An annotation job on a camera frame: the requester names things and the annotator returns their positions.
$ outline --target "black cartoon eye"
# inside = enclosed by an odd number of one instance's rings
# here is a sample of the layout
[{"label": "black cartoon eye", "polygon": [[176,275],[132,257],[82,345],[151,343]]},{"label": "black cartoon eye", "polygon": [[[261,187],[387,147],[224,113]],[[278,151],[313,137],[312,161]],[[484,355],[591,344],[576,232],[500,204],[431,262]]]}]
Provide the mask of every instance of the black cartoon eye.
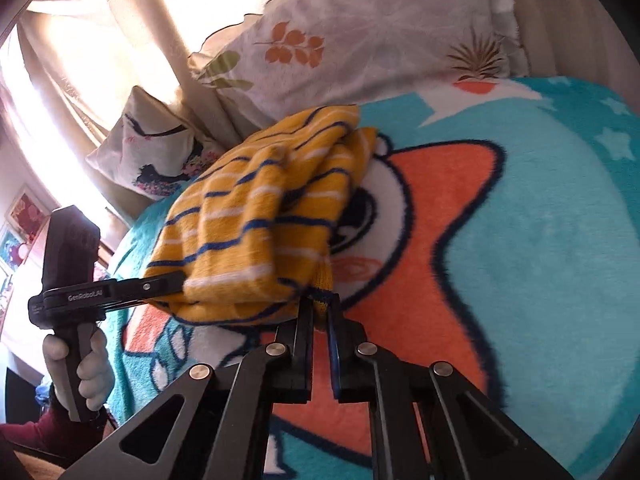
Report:
[{"label": "black cartoon eye", "polygon": [[359,187],[342,212],[334,235],[329,241],[331,254],[351,247],[367,234],[376,219],[377,210],[376,200],[368,191]]}]

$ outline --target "picture frame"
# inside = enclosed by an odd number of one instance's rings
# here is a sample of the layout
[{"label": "picture frame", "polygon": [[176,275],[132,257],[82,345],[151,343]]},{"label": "picture frame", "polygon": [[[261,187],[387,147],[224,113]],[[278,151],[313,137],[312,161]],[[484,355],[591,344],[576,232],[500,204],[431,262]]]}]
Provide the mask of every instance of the picture frame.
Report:
[{"label": "picture frame", "polygon": [[24,186],[14,199],[5,218],[15,233],[30,246],[49,215],[50,211],[27,186]]},{"label": "picture frame", "polygon": [[24,251],[20,250],[20,246],[25,243],[9,224],[2,226],[0,230],[0,267],[5,274],[13,274],[22,263],[24,257],[19,253],[24,254]]}]

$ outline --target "yellow striped sweater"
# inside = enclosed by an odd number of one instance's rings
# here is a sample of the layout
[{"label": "yellow striped sweater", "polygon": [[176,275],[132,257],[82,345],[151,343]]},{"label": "yellow striped sweater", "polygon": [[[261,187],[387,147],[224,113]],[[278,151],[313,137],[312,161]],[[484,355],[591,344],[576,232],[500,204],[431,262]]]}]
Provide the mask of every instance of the yellow striped sweater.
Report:
[{"label": "yellow striped sweater", "polygon": [[306,110],[225,153],[169,211],[145,277],[181,269],[154,304],[185,322],[271,323],[332,290],[328,241],[362,180],[376,131],[358,107]]}]

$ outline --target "human hand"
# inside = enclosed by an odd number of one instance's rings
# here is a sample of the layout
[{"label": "human hand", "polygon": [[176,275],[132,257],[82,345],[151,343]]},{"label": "human hand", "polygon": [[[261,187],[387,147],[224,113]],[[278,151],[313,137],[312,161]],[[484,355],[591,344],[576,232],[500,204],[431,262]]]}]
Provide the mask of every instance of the human hand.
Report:
[{"label": "human hand", "polygon": [[[59,389],[56,385],[62,384],[62,381],[66,380],[65,357],[69,353],[69,348],[62,339],[49,334],[42,343],[42,352],[47,370],[56,388],[56,397],[68,411],[73,399],[67,399],[64,390]],[[78,377],[81,380],[78,391],[86,399],[86,406],[92,412],[100,410],[115,384],[108,356],[107,338],[104,332],[98,329],[91,337],[91,352],[78,366]]]}]

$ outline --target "teal blanket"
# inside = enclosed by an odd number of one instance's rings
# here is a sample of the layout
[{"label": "teal blanket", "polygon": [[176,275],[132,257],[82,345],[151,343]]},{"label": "teal blanket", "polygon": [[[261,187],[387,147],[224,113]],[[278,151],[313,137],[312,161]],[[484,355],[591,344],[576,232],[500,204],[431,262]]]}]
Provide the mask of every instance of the teal blanket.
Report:
[{"label": "teal blanket", "polygon": [[[361,124],[381,137],[332,238],[347,316],[404,360],[449,360],[596,479],[640,413],[640,119],[559,77],[425,89],[363,106]],[[176,196],[138,220],[115,276],[140,274]],[[272,330],[111,314],[110,405],[123,422],[194,362],[237,362]],[[275,407],[265,472],[368,480],[366,409],[331,400],[317,338],[314,398]]]}]

